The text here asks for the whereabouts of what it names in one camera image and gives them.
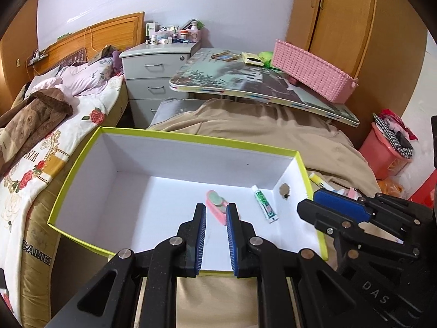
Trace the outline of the bag of oranges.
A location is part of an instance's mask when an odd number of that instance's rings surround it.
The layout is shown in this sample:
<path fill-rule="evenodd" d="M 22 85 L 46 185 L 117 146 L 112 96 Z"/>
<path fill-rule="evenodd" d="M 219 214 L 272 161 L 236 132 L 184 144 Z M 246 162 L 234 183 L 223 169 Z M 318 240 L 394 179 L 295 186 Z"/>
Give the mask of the bag of oranges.
<path fill-rule="evenodd" d="M 385 195 L 391 195 L 397 198 L 404 197 L 404 187 L 402 187 L 402 185 L 392 180 L 391 178 L 378 180 L 378 185 L 380 187 L 381 192 Z"/>

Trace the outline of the printed folding table board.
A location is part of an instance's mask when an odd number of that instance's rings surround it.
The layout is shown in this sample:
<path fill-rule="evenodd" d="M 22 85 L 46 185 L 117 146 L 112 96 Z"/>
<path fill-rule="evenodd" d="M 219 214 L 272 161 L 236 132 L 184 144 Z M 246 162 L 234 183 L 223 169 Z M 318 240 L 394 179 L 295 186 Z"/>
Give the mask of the printed folding table board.
<path fill-rule="evenodd" d="M 240 52 L 199 49 L 170 79 L 170 88 L 278 104 L 359 126 L 359 119 L 346 106 L 332 104 L 302 84 L 292 84 L 281 71 L 245 64 Z"/>

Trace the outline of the bed with floral quilt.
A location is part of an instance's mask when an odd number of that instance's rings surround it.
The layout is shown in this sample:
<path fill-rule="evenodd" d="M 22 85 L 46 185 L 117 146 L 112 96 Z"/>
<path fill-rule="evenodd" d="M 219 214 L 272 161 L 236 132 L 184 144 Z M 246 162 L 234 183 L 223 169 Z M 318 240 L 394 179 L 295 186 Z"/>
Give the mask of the bed with floral quilt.
<path fill-rule="evenodd" d="M 22 101 L 54 87 L 73 115 L 1 175 L 1 297 L 23 327 L 43 327 L 51 317 L 50 279 L 60 236 L 48 217 L 61 186 L 94 130 L 116 125 L 127 106 L 116 54 L 36 77 Z"/>

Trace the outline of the pink open clipper case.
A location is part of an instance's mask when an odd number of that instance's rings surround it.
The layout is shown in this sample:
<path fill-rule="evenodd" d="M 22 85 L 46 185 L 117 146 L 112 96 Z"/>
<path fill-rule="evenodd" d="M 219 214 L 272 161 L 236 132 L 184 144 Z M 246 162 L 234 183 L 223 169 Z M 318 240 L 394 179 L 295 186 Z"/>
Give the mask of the pink open clipper case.
<path fill-rule="evenodd" d="M 355 188 L 352 188 L 352 187 L 351 187 L 351 188 L 347 191 L 346 196 L 347 196 L 348 198 L 350 198 L 350 199 L 353 199 L 353 200 L 357 201 L 359 198 L 362 197 L 362 194 L 361 194 L 358 190 L 356 190 Z"/>

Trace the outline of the green white toothpaste tube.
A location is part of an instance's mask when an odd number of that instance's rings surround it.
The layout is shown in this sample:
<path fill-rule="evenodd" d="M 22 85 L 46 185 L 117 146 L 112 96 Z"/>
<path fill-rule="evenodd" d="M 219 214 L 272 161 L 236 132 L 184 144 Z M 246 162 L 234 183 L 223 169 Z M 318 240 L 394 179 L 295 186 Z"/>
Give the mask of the green white toothpaste tube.
<path fill-rule="evenodd" d="M 251 187 L 251 190 L 254 194 L 254 197 L 261 208 L 261 211 L 264 214 L 264 217 L 266 217 L 266 220 L 271 224 L 278 220 L 278 216 L 272 206 L 270 205 L 268 199 L 263 194 L 263 192 L 256 186 L 253 185 Z"/>

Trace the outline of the pink woven plastic basket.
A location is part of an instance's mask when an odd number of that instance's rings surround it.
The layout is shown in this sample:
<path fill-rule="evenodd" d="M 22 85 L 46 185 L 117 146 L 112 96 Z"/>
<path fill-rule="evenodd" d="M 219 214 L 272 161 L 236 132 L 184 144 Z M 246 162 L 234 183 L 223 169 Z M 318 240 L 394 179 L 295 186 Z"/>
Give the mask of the pink woven plastic basket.
<path fill-rule="evenodd" d="M 359 86 L 357 78 L 307 50 L 278 39 L 271 65 L 334 104 L 344 104 Z"/>

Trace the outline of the grey drawer cabinet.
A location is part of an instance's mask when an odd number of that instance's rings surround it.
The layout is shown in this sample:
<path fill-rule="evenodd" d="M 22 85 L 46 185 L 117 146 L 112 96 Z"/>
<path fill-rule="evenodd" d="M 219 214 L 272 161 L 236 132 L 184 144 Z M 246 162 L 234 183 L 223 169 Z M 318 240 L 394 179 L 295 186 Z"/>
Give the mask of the grey drawer cabinet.
<path fill-rule="evenodd" d="M 170 79 L 200 47 L 200 43 L 143 43 L 120 54 L 135 127 L 147 128 L 166 98 L 189 97 L 172 90 Z"/>

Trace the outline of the red gift box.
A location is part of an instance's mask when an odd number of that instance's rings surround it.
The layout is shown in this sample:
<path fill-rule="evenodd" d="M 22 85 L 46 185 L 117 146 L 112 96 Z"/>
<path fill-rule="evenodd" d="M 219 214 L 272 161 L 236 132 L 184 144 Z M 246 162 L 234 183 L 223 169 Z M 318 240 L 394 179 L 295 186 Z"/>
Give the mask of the red gift box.
<path fill-rule="evenodd" d="M 437 172 L 434 170 L 427 180 L 409 198 L 410 201 L 433 209 L 435 203 Z"/>

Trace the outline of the toiletries cluster on cabinet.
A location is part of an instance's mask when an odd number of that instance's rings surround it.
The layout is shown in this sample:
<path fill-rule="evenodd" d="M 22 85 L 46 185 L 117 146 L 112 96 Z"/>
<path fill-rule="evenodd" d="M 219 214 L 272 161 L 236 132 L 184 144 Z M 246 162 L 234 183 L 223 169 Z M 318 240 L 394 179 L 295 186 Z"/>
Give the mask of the toiletries cluster on cabinet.
<path fill-rule="evenodd" d="M 204 24 L 191 19 L 182 25 L 164 26 L 157 22 L 145 23 L 145 42 L 148 45 L 169 45 L 175 43 L 197 43 L 202 40 Z"/>

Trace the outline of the pink nail clipper case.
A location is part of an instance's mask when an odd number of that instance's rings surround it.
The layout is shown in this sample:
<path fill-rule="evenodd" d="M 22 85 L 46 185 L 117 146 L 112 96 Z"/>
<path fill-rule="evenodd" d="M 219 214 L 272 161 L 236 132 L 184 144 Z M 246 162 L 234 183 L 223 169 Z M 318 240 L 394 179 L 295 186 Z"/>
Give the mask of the pink nail clipper case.
<path fill-rule="evenodd" d="M 226 225 L 226 209 L 228 202 L 221 197 L 216 191 L 210 190 L 206 194 L 206 207 L 221 224 Z"/>

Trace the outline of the wooden wardrobe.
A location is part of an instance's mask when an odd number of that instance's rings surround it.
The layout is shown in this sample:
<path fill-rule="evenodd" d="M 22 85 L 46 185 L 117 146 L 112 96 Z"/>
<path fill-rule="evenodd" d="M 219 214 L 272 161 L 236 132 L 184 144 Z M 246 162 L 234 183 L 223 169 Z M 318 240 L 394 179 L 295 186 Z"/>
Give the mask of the wooden wardrobe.
<path fill-rule="evenodd" d="M 357 79 L 346 106 L 359 119 L 340 129 L 360 147 L 373 114 L 401 116 L 423 65 L 427 28 L 408 0 L 294 0 L 286 41 Z"/>

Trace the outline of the pink plastic bucket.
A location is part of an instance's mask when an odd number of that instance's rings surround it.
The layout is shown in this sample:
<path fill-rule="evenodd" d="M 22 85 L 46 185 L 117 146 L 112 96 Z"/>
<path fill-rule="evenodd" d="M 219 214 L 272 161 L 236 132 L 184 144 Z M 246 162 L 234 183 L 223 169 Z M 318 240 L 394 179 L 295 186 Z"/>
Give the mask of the pink plastic bucket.
<path fill-rule="evenodd" d="M 377 128 L 375 123 L 361 145 L 359 152 L 367 161 L 377 180 L 384 180 L 397 175 L 412 162 L 397 152 Z"/>

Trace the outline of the wooden bed headboard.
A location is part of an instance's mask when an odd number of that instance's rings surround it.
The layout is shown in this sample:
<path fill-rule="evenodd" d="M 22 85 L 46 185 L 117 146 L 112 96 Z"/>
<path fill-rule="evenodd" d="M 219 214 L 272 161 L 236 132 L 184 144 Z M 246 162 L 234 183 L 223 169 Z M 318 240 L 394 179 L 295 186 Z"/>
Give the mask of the wooden bed headboard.
<path fill-rule="evenodd" d="M 107 45 L 126 50 L 144 42 L 145 13 L 130 13 L 99 22 L 74 32 L 42 50 L 42 58 L 28 67 L 30 75 L 40 75 L 57 65 L 73 63 L 78 57 L 89 60 Z"/>

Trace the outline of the yellow white lip balm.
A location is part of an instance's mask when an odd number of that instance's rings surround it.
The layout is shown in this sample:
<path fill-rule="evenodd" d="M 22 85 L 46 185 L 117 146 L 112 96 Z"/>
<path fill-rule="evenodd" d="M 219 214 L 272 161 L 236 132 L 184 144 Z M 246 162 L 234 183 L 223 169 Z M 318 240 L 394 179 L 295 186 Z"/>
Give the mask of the yellow white lip balm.
<path fill-rule="evenodd" d="M 309 179 L 318 187 L 335 192 L 335 188 L 326 182 L 322 177 L 316 175 L 314 172 L 310 173 Z"/>

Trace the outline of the lime green cardboard box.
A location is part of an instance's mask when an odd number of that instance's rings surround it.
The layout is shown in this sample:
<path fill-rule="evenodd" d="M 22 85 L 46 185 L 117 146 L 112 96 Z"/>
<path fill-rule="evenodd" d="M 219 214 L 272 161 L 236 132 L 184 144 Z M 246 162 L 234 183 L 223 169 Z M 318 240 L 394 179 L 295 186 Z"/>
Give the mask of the lime green cardboard box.
<path fill-rule="evenodd" d="M 251 187 L 278 220 L 269 223 Z M 328 257 L 324 236 L 300 219 L 312 198 L 300 154 L 230 139 L 100 127 L 67 176 L 48 225 L 101 256 L 154 248 L 191 220 L 208 191 L 237 206 L 243 221 L 277 247 Z"/>

